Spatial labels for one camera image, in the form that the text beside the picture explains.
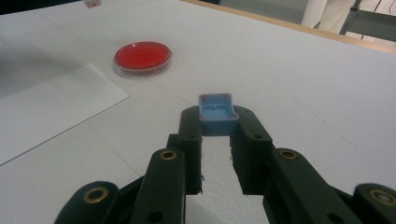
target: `white table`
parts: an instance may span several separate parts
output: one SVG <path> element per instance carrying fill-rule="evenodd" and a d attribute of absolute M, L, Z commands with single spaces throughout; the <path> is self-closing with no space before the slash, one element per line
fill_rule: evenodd
<path fill-rule="evenodd" d="M 48 77 L 91 63 L 130 95 L 2 165 L 1 223 L 52 223 L 83 185 L 137 179 L 202 93 L 231 93 L 277 147 L 303 153 L 339 189 L 396 189 L 395 54 L 176 0 L 5 15 L 0 37 L 2 63 L 35 60 L 30 68 Z M 171 67 L 155 77 L 116 75 L 115 52 L 145 40 L 173 51 Z M 187 198 L 187 223 L 267 222 L 262 197 L 241 194 L 230 156 L 227 138 L 205 138 L 204 194 Z"/>

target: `blue square object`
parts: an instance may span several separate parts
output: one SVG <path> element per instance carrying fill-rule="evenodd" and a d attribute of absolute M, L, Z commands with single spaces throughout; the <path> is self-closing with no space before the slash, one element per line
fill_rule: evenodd
<path fill-rule="evenodd" d="M 233 110 L 231 94 L 200 95 L 199 119 L 203 128 L 203 136 L 235 135 L 239 116 Z"/>

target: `red lid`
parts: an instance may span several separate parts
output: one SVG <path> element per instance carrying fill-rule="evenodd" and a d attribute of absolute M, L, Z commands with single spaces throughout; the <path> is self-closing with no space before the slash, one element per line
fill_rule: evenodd
<path fill-rule="evenodd" d="M 147 70 L 168 63 L 171 50 L 156 42 L 137 42 L 119 49 L 114 56 L 115 63 L 125 69 Z"/>

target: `white paper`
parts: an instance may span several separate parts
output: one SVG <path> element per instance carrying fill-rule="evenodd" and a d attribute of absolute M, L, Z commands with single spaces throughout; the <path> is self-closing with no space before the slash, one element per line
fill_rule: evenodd
<path fill-rule="evenodd" d="M 89 64 L 0 99 L 0 164 L 127 98 Z"/>

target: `floor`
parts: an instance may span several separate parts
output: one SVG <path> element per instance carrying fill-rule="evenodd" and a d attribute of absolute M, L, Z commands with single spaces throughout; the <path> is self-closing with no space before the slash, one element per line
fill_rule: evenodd
<path fill-rule="evenodd" d="M 338 34 L 354 2 L 355 0 L 328 0 L 321 17 L 319 30 Z M 393 3 L 394 0 L 362 0 L 361 10 L 375 11 L 396 16 L 396 3 Z M 346 35 L 396 47 L 395 42 L 387 40 L 372 38 L 370 36 L 362 37 L 361 35 L 352 33 L 347 33 Z"/>

